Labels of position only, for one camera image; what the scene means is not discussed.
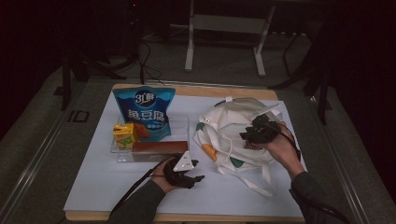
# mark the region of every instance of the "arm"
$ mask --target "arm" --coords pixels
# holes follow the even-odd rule
[[[289,139],[293,139],[285,123],[280,124],[281,132]],[[265,147],[275,160],[279,161],[288,171],[291,179],[290,193],[299,204],[306,223],[345,223],[341,219],[324,212],[320,207],[329,208],[329,199],[321,186],[304,169],[298,160],[296,151],[291,143],[281,134],[274,141],[267,144],[253,144],[257,147]]]
[[[166,193],[173,189],[177,189],[177,187],[170,185],[163,176],[163,167],[165,164],[166,162],[153,172],[152,178],[131,195],[131,197],[109,217],[107,223],[152,223],[157,212],[157,207]]]

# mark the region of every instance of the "dark background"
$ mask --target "dark background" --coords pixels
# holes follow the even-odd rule
[[[2,138],[19,117],[42,83],[62,65],[65,53],[79,49],[98,61],[109,55],[126,55],[134,46],[122,48],[118,38],[128,34],[126,1],[2,1],[0,5],[1,62],[1,132]],[[196,10],[210,14],[214,1],[202,1]],[[134,11],[133,19],[167,36],[170,23],[187,24],[188,1],[151,0],[136,2],[145,10]],[[217,12],[236,16],[261,17],[254,2],[244,7],[232,1],[219,1]],[[307,15],[327,15],[301,7]],[[331,85],[352,119],[373,163],[393,200],[396,199],[394,174],[395,122],[393,89],[395,84],[394,9],[395,3],[359,1],[337,14],[337,25],[317,43],[332,43]],[[273,31],[293,32],[298,29],[297,7],[278,8],[271,27]],[[323,44],[308,54],[306,66],[322,63],[317,57],[330,45]]]

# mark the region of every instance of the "sleeve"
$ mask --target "sleeve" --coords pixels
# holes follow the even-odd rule
[[[152,223],[157,207],[164,197],[165,192],[156,183],[149,180],[109,217],[107,223]]]
[[[290,193],[299,204],[307,224],[349,223],[343,214],[329,204],[326,193],[307,172],[302,172],[293,179]]]

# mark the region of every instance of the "person's left hand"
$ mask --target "person's left hand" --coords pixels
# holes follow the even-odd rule
[[[169,184],[168,181],[166,181],[166,178],[163,174],[163,167],[165,167],[166,163],[168,163],[171,160],[175,160],[175,158],[170,158],[169,160],[165,161],[163,164],[161,164],[155,171],[152,173],[152,178],[151,180],[154,181],[158,186],[160,186],[161,189],[165,193],[168,193],[174,189],[178,189],[177,186],[173,186]]]

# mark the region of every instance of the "person's right hand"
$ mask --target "person's right hand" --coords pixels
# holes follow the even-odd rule
[[[289,139],[293,139],[291,133],[286,128],[285,122],[280,122],[280,130]],[[299,173],[304,171],[304,167],[298,160],[297,153],[291,143],[282,134],[279,134],[272,142],[265,144],[252,144],[255,147],[264,147],[271,156],[279,161],[283,167],[289,172],[290,178],[293,179]]]

